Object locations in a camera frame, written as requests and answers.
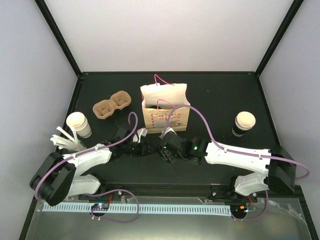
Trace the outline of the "cake print paper bag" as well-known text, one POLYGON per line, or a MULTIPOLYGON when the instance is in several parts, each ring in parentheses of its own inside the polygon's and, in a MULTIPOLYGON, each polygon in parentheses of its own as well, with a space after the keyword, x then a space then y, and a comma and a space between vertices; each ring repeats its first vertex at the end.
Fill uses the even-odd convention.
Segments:
POLYGON ((187 100, 186 83, 168 83, 157 74, 154 84, 140 87, 142 113, 145 128, 149 133, 161 133, 166 128, 176 132, 187 129, 190 105, 187 100))

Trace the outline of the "brown cardboard cup carrier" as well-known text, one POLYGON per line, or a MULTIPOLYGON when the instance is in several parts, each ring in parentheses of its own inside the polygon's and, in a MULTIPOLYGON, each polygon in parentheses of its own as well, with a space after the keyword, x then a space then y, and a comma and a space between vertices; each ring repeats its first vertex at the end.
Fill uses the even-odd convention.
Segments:
POLYGON ((105 120, 113 115, 115 110, 122 110, 132 102, 131 96, 124 90, 114 93, 110 99, 97 102, 92 110, 98 119, 105 120))

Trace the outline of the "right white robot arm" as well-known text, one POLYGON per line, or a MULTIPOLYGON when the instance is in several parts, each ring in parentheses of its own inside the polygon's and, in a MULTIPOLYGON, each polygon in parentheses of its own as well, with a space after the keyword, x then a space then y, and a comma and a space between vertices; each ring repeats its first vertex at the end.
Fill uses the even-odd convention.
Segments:
POLYGON ((181 159, 195 165, 205 160, 212 165, 226 165, 245 169, 250 174, 233 176, 223 199, 238 202, 253 193, 271 190, 280 194, 292 194, 295 191, 296 165, 275 160, 286 151, 277 146, 275 152, 268 149, 249 149, 250 155, 239 152, 240 147, 214 144, 211 140, 195 137, 192 140, 174 133, 167 133, 160 141, 159 154, 169 163, 181 159))

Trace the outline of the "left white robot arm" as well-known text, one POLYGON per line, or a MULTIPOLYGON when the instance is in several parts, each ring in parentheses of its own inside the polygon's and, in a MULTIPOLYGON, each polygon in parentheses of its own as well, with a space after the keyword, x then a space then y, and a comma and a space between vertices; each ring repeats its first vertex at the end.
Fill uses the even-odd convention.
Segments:
POLYGON ((101 200, 107 195, 107 186, 98 177, 84 173, 123 155, 144 157, 153 154, 156 149, 146 139, 147 133, 144 127, 133 131, 125 123, 119 127, 114 137, 94 147, 72 154, 52 152, 32 177, 29 186, 39 199, 50 206, 82 194, 101 200))

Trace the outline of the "black paper coffee cup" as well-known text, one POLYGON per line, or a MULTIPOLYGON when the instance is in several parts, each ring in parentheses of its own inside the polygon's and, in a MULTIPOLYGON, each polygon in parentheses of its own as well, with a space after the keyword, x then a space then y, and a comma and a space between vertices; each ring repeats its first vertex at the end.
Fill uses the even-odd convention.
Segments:
POLYGON ((146 105, 145 108, 147 109, 164 109, 164 110, 167 110, 167 109, 171 109, 172 106, 171 105, 164 105, 164 104, 161 104, 161 105, 146 105))

